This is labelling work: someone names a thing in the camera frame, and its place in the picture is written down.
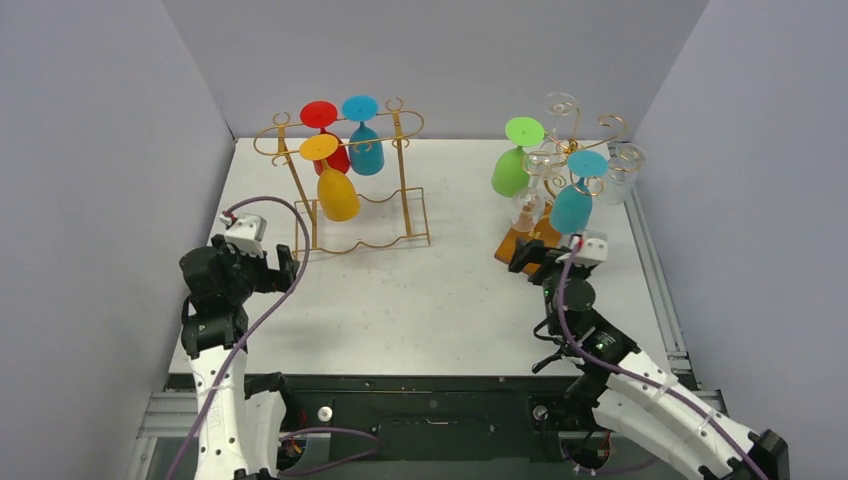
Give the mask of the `gold hook rack wooden base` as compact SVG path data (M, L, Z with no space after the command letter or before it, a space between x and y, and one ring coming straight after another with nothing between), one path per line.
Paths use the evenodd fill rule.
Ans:
M623 119L622 117L620 117L618 115L606 113L606 114L602 114L598 117L597 122L598 122L599 126L604 128L604 129L609 130L610 134L607 137L605 137L601 140L596 140L596 141L581 141L581 140L578 139L578 132L579 132L579 127L580 127L581 121L582 121L582 111L581 111L580 123L579 123L579 126L577 127L577 135L576 135L578 147L571 154L573 154L574 152L580 151L580 150L594 151L594 152L597 152L597 153L603 155L605 160L608 163L608 160L610 159L611 154L614 152L614 149L618 144L629 143L629 142L621 142L620 141L620 138L623 137L628 132L629 125L628 125L628 122L625 119ZM541 147L542 142L539 145L534 146L534 147L526 147L525 152L529 153L529 152L535 151L535 150L543 150L542 147ZM534 227L533 230L531 230L528 233L520 233L520 232L517 232L516 230L514 230L512 228L512 218L513 218L513 215L514 215L514 205L513 205L513 211L512 211L511 217L510 217L511 226L510 226L507 234L505 235L504 239L502 240L501 244L498 246L498 248L497 248L497 250L494 254L494 257L497 260L502 261L504 263L509 261L510 257L513 254L513 251L514 251L514 248L515 248L515 242L516 242L517 239L525 239L525 240L540 239L544 242L544 244L546 246L556 247L556 246L561 245L563 237L569 236L569 235L562 235L561 233L554 230L553 227L550 224L549 217L550 217L550 213L551 213L552 207L554 205L554 201L555 201L556 196L560 193L560 191L562 189L564 189L566 186L571 184L571 179L569 178L569 169L568 169L568 166L567 166L567 161L568 161L568 158L571 154L568 154L566 156L560 155L560 160L559 160L560 168L558 170L558 173L555 175L554 179L549 183L549 187L547 188L547 192L551 194L551 197L548 200L548 203L546 205L546 208L544 210L544 213L543 213L541 219L539 220L539 222L537 223L537 225ZM586 184L592 190L593 208L597 204L603 204L603 203L601 203L597 200L597 196L601 193L601 191L603 189L603 183L602 183L603 176L602 177L592 177L592 178L589 178L586 181Z

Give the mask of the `green plastic goblet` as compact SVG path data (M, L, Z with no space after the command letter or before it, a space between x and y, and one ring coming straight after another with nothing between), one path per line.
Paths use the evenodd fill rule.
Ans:
M498 158L491 186L498 195L513 197L529 183L530 175L523 167L525 148L539 145L546 131L538 120L527 116L513 117L505 124L504 131L513 147Z

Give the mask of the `orange plastic goblet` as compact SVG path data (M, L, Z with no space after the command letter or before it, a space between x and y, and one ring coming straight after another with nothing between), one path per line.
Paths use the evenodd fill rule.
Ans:
M324 216L330 221L346 222L359 214L360 202L352 181L328 163L329 156L339 145L334 136L318 134L302 143L299 155L304 160L323 165L317 182L317 198Z

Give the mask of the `clear patterned wine glass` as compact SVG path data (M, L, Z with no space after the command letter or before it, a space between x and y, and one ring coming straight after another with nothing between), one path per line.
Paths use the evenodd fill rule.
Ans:
M620 143L608 160L608 170L602 178L603 189L597 200L607 205L624 203L632 193L647 155L638 145Z

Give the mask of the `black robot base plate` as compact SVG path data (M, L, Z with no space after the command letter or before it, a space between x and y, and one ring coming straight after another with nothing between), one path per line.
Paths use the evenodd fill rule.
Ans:
M330 376L250 374L246 391L280 389L283 432L330 426L284 443L286 465L308 446L341 460L600 463L610 431L567 404L572 376Z

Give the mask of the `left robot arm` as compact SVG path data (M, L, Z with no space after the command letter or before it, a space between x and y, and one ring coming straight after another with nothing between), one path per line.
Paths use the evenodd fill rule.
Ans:
M275 479L280 430L291 427L298 402L279 373L246 377L248 315L254 293L284 292L299 263L285 245L279 266L224 242L195 248L179 261L189 294L180 342L189 358L198 414L186 436L198 442L197 479Z

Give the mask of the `red plastic goblet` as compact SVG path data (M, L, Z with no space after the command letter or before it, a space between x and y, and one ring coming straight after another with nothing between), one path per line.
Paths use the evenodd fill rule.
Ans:
M300 111L300 120L303 125L317 129L319 134L332 136L340 145L340 138L327 130L338 118L337 107L326 100L317 100L307 103ZM327 165L342 174L347 174L350 169L350 160L347 151L341 145L327 157Z

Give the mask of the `small clear front wine glass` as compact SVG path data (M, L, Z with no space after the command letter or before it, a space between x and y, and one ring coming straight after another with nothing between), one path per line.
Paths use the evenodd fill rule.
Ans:
M577 127L581 111L574 96L563 92L552 92L545 96L546 112L552 124L546 131L541 147L545 151L566 156L578 147Z

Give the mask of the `blue plastic goblet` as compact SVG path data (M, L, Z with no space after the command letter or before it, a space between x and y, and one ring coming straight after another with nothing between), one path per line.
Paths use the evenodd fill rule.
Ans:
M342 104L342 114L358 127L349 137L348 155L353 171L361 176L373 176L385 165L382 142L377 133L367 125L379 111L377 101L367 95L356 95Z
M549 217L553 229L562 235L586 229L593 208L592 190L586 181L602 177L608 169L603 155L587 150L571 154L567 166L571 184L556 196Z

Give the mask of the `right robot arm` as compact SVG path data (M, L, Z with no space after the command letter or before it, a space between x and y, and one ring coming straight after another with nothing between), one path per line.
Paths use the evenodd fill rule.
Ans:
M508 262L512 273L534 266L527 280L542 289L545 318L533 334L556 347L533 373L560 360L582 373L563 395L568 421L619 433L687 479L789 478L778 433L757 433L712 407L595 309L589 278L607 256L604 239L574 234L559 247L517 239Z

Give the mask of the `tall gold wire glass rack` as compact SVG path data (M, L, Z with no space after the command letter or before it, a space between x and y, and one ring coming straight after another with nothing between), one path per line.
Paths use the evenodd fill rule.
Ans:
M340 138L340 145L345 148L348 154L349 137L358 127L358 124L343 116L343 102L340 105L333 103L338 109L338 118L327 130ZM287 112L283 114L285 117L283 120L278 115L274 115L271 125L260 130L253 138L252 148L256 154L268 158L274 166L283 165L288 169L298 195L295 205L303 209L309 221L308 240L305 244L300 242L295 244L297 254L311 250L328 255L345 255L359 249L388 250L403 241L424 239L427 243L432 242L424 189L413 187L408 183L405 159L405 151L410 146L411 140L417 137L426 125L425 117L415 110L406 108L404 101L399 97L389 99L382 105L378 103L378 106L377 116L368 121L367 125L377 133L382 142L385 165L380 172L386 166L386 149L391 148L394 151L398 186L392 193L383 198L370 198L360 193L354 185L351 176L358 174L353 171L351 165L345 175L352 181L358 194L359 214L362 211L363 204L376 206L395 200L400 202L403 231L387 243L378 244L358 239L342 250L331 249L321 244L321 223L334 221L330 221L324 216L317 198L317 182L323 171L323 165L304 160L299 155L302 143L306 139L319 134L317 129L302 124L299 117L300 112L297 120L294 120Z

